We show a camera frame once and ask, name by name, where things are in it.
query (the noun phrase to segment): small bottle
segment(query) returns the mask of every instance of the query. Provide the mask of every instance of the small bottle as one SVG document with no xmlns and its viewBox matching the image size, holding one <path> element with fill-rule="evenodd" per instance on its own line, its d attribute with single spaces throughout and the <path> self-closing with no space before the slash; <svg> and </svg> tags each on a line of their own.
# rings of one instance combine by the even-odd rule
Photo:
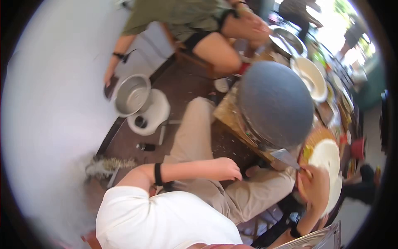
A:
<svg viewBox="0 0 398 249">
<path fill-rule="evenodd" d="M 137 149 L 140 149 L 142 151 L 154 151 L 156 148 L 156 145 L 151 144 L 151 143 L 139 143 L 136 146 Z"/>
</svg>

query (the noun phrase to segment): floor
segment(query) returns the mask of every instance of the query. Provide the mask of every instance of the floor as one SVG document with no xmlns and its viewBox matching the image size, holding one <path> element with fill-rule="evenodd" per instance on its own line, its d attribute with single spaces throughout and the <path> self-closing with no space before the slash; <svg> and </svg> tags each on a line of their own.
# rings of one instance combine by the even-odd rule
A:
<svg viewBox="0 0 398 249">
<path fill-rule="evenodd" d="M 205 70 L 197 65 L 191 63 L 179 65 L 174 63 L 153 83 L 152 87 L 166 94 L 171 106 L 170 119 L 180 120 L 186 105 L 198 96 L 205 97 L 212 90 L 213 81 L 207 79 Z M 157 144 L 160 129 L 153 135 L 143 137 L 135 134 L 129 128 L 127 122 L 124 122 L 107 148 L 105 156 L 134 159 L 137 164 L 162 162 L 163 157 L 168 155 L 171 150 L 177 129 L 178 125 L 168 125 L 163 145 L 156 146 L 155 151 L 141 151 L 136 148 L 136 145 L 140 142 Z M 246 145 L 222 129 L 217 122 L 212 125 L 212 151 L 215 158 L 229 157 L 241 169 L 252 165 L 258 160 L 258 157 Z M 129 170 L 120 169 L 114 184 L 119 182 Z M 222 184 L 226 187 L 230 182 L 226 181 L 222 182 Z M 96 179 L 92 179 L 87 183 L 87 188 L 95 189 L 95 192 L 104 194 L 106 184 L 107 180 L 98 182 Z M 101 198 L 98 198 L 100 195 L 97 194 L 95 196 L 95 199 L 89 200 L 89 208 L 92 212 L 96 212 L 101 204 Z M 274 205 L 267 212 L 240 224 L 238 229 L 241 232 L 243 242 L 250 245 L 253 242 L 254 234 L 261 235 L 275 224 L 277 222 L 276 219 L 280 219 L 281 216 L 281 211 Z"/>
</svg>

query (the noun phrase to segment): black wristband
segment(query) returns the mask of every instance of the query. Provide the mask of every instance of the black wristband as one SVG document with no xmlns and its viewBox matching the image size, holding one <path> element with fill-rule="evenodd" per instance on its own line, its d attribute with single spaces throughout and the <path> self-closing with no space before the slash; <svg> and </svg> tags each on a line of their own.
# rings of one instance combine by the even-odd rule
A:
<svg viewBox="0 0 398 249">
<path fill-rule="evenodd" d="M 290 236 L 297 239 L 302 237 L 302 235 L 297 231 L 297 224 L 295 224 L 290 230 Z"/>
<path fill-rule="evenodd" d="M 162 176 L 160 175 L 160 163 L 155 163 L 155 185 L 163 186 Z"/>
<path fill-rule="evenodd" d="M 118 57 L 125 64 L 127 62 L 128 58 L 129 58 L 130 53 L 131 52 L 129 52 L 128 54 L 120 54 L 120 53 L 115 53 L 114 52 L 114 53 L 112 53 L 112 55 Z"/>
<path fill-rule="evenodd" d="M 234 3 L 234 4 L 232 5 L 232 7 L 234 7 L 234 9 L 236 9 L 236 6 L 237 6 L 238 4 L 245 4 L 245 5 L 247 5 L 246 2 L 239 1 L 239 2 Z"/>
</svg>

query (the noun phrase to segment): foot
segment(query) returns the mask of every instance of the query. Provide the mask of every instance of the foot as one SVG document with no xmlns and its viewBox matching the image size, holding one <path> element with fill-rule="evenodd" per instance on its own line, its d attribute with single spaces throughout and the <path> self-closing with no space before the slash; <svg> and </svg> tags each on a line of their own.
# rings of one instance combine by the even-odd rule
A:
<svg viewBox="0 0 398 249">
<path fill-rule="evenodd" d="M 221 93 L 227 93 L 232 87 L 232 80 L 229 77 L 214 80 L 214 87 Z"/>
</svg>

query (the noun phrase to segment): sneaker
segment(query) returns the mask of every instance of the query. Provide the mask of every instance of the sneaker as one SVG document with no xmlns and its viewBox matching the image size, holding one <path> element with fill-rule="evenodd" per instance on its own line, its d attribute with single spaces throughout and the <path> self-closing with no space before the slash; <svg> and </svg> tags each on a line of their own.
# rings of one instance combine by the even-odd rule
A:
<svg viewBox="0 0 398 249">
<path fill-rule="evenodd" d="M 216 88 L 217 91 L 222 92 L 222 93 L 226 93 L 228 92 L 230 85 L 229 85 L 229 78 L 224 77 L 224 78 L 218 78 L 216 80 L 214 80 L 214 87 Z"/>
</svg>

